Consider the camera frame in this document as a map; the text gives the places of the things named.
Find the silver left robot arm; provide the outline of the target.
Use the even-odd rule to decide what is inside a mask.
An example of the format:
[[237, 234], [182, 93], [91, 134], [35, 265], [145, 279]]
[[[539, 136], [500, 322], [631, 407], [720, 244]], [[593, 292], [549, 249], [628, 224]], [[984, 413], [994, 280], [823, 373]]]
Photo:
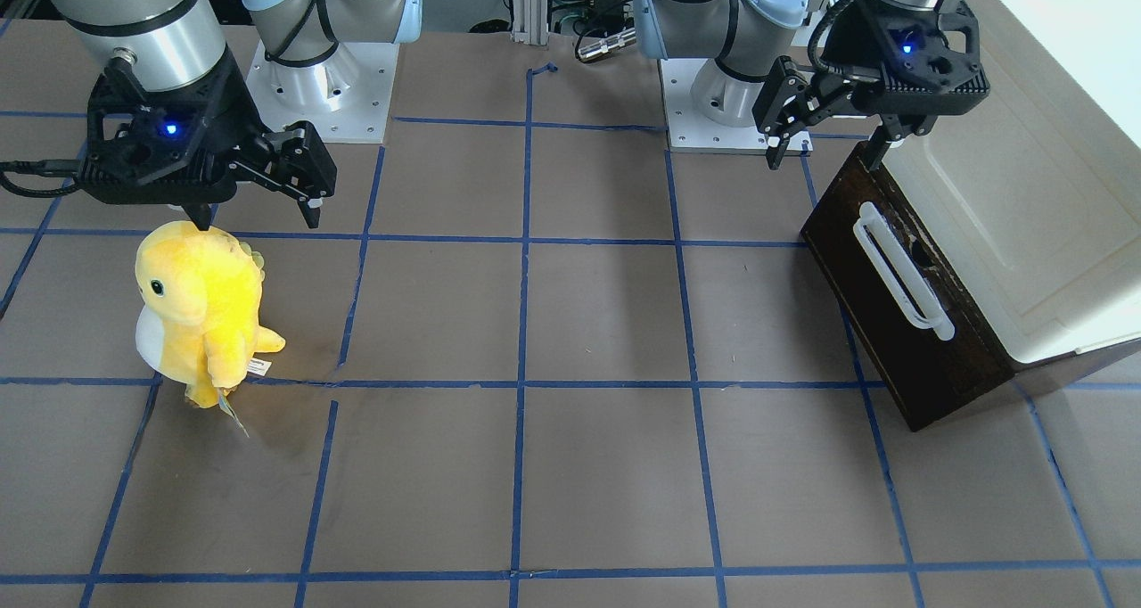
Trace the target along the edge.
[[811, 75], [787, 54], [810, 0], [632, 0], [632, 14], [645, 57], [705, 62], [695, 102], [718, 123], [754, 127], [772, 169], [803, 130], [871, 116], [880, 124], [863, 162], [876, 169], [890, 144], [990, 92], [965, 0], [837, 0], [809, 37]]

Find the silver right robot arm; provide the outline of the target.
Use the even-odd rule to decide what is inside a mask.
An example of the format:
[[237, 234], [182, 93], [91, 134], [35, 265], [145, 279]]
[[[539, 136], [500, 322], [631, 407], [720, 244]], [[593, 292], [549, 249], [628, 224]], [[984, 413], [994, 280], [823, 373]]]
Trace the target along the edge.
[[83, 190], [111, 205], [183, 210], [194, 229], [257, 183], [290, 198], [306, 226], [337, 189], [327, 141], [353, 127], [375, 139], [385, 92], [354, 44], [406, 44], [423, 0], [241, 0], [259, 34], [244, 73], [211, 0], [50, 0], [102, 73], [76, 160], [5, 161], [5, 190]]

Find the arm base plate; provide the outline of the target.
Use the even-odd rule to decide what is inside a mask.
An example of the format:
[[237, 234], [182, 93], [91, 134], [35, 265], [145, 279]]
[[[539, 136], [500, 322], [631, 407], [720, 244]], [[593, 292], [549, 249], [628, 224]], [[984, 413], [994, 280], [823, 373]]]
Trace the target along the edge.
[[399, 52], [399, 44], [342, 43], [329, 60], [291, 68], [265, 60], [258, 44], [245, 83], [274, 132], [305, 120], [326, 144], [382, 144]]
[[760, 83], [731, 78], [712, 59], [659, 60], [661, 97], [673, 152], [763, 154], [752, 108]]

